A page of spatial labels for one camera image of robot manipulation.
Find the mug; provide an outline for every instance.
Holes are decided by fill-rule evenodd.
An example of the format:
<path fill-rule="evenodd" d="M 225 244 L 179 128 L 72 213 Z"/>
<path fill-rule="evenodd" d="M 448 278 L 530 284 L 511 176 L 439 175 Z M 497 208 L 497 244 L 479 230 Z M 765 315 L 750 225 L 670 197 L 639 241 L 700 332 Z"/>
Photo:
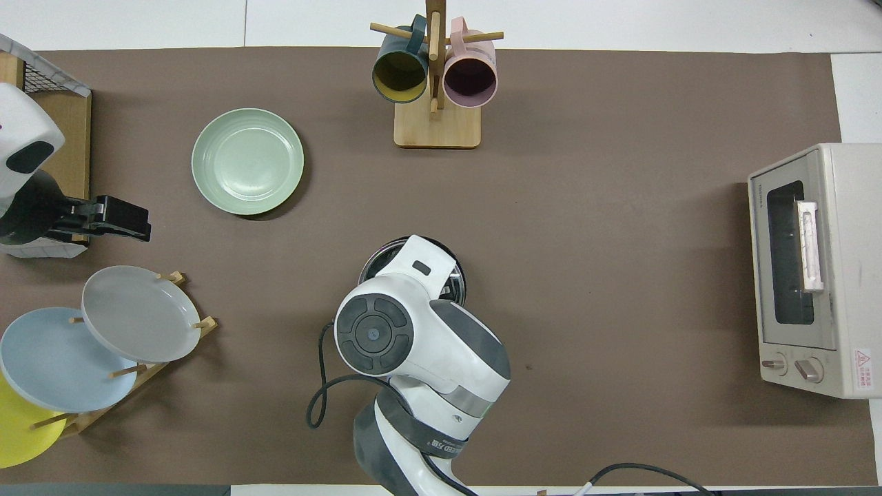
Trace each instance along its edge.
<path fill-rule="evenodd" d="M 429 49 L 422 42 L 426 18 L 417 14 L 410 27 L 399 29 L 410 31 L 410 39 L 386 35 L 374 63 L 373 80 L 374 87 L 388 101 L 407 103 L 419 98 L 428 85 Z"/>
<path fill-rule="evenodd" d="M 468 29 L 462 17 L 454 19 L 450 33 L 451 49 L 447 50 L 444 66 L 444 93 L 447 100 L 470 109 L 486 104 L 497 90 L 493 41 L 466 44 L 462 40 L 463 36 L 480 33 Z"/>

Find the oven knob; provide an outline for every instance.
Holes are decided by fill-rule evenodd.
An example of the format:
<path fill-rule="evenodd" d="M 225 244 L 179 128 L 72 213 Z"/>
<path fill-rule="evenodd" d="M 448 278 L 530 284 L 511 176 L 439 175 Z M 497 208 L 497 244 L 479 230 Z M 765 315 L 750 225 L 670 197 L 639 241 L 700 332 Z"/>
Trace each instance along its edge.
<path fill-rule="evenodd" d="M 772 360 L 762 360 L 759 364 L 762 365 L 763 368 L 772 369 L 778 372 L 778 375 L 784 375 L 787 373 L 787 358 L 781 353 L 775 353 Z"/>
<path fill-rule="evenodd" d="M 799 375 L 809 382 L 818 383 L 824 380 L 824 366 L 815 357 L 807 360 L 796 360 L 793 365 L 796 365 Z"/>

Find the dark green mug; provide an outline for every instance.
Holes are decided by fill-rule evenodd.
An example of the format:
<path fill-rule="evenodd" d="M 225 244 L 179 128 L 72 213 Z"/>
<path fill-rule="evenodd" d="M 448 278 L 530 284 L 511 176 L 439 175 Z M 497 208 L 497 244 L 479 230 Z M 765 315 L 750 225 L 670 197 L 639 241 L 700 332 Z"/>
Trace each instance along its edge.
<path fill-rule="evenodd" d="M 426 91 L 429 75 L 429 48 L 422 42 L 426 18 L 417 14 L 413 24 L 399 26 L 410 31 L 410 39 L 387 34 L 374 63 L 374 87 L 388 101 L 407 103 Z"/>

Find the plate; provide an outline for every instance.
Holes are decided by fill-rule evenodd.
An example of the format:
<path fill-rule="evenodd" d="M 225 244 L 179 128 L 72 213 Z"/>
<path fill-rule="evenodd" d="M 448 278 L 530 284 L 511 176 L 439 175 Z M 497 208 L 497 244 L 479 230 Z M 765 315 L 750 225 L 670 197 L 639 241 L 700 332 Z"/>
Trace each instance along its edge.
<path fill-rule="evenodd" d="M 148 364 L 171 362 L 196 348 L 196 306 L 172 282 L 141 267 L 112 266 L 83 287 L 83 319 L 115 353 Z"/>
<path fill-rule="evenodd" d="M 47 410 L 101 410 L 131 391 L 137 374 L 108 376 L 135 365 L 101 346 L 74 308 L 41 308 L 15 319 L 0 339 L 0 369 L 9 385 Z"/>
<path fill-rule="evenodd" d="M 31 430 L 31 425 L 61 412 L 28 402 L 0 374 L 0 469 L 32 460 L 55 444 L 65 422 Z"/>
<path fill-rule="evenodd" d="M 303 146 L 291 124 L 262 109 L 236 109 L 196 139 L 193 180 L 221 210 L 262 214 L 285 201 L 303 175 Z"/>

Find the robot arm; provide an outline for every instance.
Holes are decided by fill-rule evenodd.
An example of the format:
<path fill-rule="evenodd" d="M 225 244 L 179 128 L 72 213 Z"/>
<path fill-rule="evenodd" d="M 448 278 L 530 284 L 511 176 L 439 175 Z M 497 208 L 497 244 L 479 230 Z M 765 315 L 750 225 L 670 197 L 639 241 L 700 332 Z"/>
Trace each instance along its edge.
<path fill-rule="evenodd" d="M 390 376 L 355 420 L 362 468 L 401 495 L 462 494 L 451 461 L 511 377 L 502 343 L 461 306 L 438 299 L 455 260 L 410 237 L 377 276 L 347 295 L 335 320 L 347 365 Z"/>
<path fill-rule="evenodd" d="M 106 195 L 94 201 L 68 198 L 40 170 L 63 144 L 64 135 L 33 99 L 0 83 L 0 244 L 59 233 L 149 241 L 144 208 Z"/>
<path fill-rule="evenodd" d="M 0 217 L 37 169 L 64 145 L 49 115 L 21 90 L 0 83 Z"/>

